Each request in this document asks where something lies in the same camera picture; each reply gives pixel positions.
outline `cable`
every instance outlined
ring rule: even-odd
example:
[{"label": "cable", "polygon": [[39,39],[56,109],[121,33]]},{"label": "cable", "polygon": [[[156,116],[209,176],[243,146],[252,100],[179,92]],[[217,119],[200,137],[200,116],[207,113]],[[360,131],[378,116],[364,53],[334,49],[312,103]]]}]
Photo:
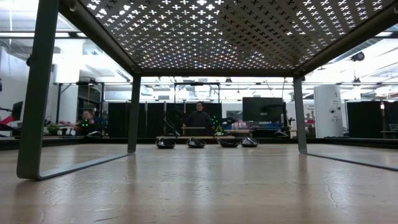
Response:
[{"label": "cable", "polygon": [[273,92],[272,92],[272,90],[271,90],[271,87],[269,87],[269,85],[268,85],[268,82],[267,82],[267,80],[266,80],[266,84],[267,84],[267,86],[268,86],[268,89],[269,89],[269,91],[271,92],[271,94],[272,94],[272,97],[274,97],[275,98],[275,96],[274,96],[274,94],[273,94]]},{"label": "cable", "polygon": [[284,100],[285,82],[286,82],[286,77],[284,77],[284,85],[282,87],[282,101]]},{"label": "cable", "polygon": [[5,44],[8,46],[8,48],[9,48],[10,50],[12,50],[16,55],[19,55],[20,57],[22,57],[22,58],[24,58],[24,59],[27,59],[26,56],[23,56],[23,55],[17,53],[17,52],[11,47],[11,45],[9,45],[7,42],[5,42],[5,41],[3,41],[3,40],[0,40],[0,42],[5,43]]}]

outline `potted plant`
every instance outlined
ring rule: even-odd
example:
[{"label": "potted plant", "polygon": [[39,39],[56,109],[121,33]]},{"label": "potted plant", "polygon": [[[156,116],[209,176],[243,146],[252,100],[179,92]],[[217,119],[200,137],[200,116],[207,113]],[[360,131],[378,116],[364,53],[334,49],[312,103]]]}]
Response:
[{"label": "potted plant", "polygon": [[219,126],[217,126],[215,131],[216,131],[216,134],[215,134],[216,136],[222,136],[223,132],[224,132],[224,129],[219,125]]},{"label": "potted plant", "polygon": [[57,136],[59,130],[60,130],[60,126],[58,124],[51,123],[51,124],[47,125],[47,131],[49,132],[50,136]]}]

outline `wooden floor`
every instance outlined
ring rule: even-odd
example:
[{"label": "wooden floor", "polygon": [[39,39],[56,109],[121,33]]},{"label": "wooden floor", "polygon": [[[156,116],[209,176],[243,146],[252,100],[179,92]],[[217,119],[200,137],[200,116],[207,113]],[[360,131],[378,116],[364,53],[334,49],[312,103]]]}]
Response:
[{"label": "wooden floor", "polygon": [[[334,153],[347,148],[310,145]],[[104,144],[44,148],[42,169],[125,150]],[[398,220],[398,172],[299,155],[296,145],[139,146],[134,156],[41,182],[18,179],[16,161],[17,151],[0,152],[2,224]]]}]

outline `black partition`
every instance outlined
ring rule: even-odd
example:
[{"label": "black partition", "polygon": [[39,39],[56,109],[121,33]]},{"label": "black partition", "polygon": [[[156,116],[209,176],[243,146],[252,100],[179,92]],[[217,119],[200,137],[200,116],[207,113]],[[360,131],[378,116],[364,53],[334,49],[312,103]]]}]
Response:
[{"label": "black partition", "polygon": [[[182,111],[183,103],[167,103],[167,118],[176,131],[182,134],[182,120],[175,114],[175,108],[178,107]],[[187,115],[196,110],[196,103],[185,104]],[[205,103],[205,111],[210,117],[216,116],[218,119],[222,117],[221,103]],[[129,129],[130,103],[110,103],[108,106],[108,133],[111,138],[126,138]],[[145,103],[139,104],[139,122],[138,137],[139,138],[156,138],[164,133],[163,126],[164,103],[148,103],[147,112],[145,111]]]},{"label": "black partition", "polygon": [[382,109],[380,101],[347,103],[349,136],[352,138],[382,138]]},{"label": "black partition", "polygon": [[386,116],[387,130],[390,131],[390,124],[398,124],[398,101],[384,102],[384,114]]},{"label": "black partition", "polygon": [[[139,104],[138,137],[145,137],[145,103]],[[130,103],[110,103],[108,106],[108,134],[111,138],[127,138],[129,133]]]}]

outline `desk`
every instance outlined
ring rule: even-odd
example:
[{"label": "desk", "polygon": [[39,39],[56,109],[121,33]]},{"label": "desk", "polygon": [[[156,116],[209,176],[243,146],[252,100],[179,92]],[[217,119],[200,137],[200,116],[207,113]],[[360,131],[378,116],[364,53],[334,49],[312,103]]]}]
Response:
[{"label": "desk", "polygon": [[235,139],[235,136],[157,136],[157,139],[190,139],[190,138],[197,138],[197,139]]},{"label": "desk", "polygon": [[181,127],[181,129],[205,129],[205,127]]},{"label": "desk", "polygon": [[244,133],[244,134],[247,134],[247,133],[250,133],[250,130],[248,130],[248,129],[236,129],[236,130],[224,130],[224,132],[226,132],[226,133]]},{"label": "desk", "polygon": [[387,139],[388,135],[391,135],[393,139],[396,139],[398,136],[398,131],[381,131],[380,133],[383,134],[384,139]]},{"label": "desk", "polygon": [[224,130],[224,132],[233,135],[233,136],[250,136],[251,131],[249,129],[232,129],[232,130]]},{"label": "desk", "polygon": [[83,139],[84,136],[43,136],[43,139]]}]

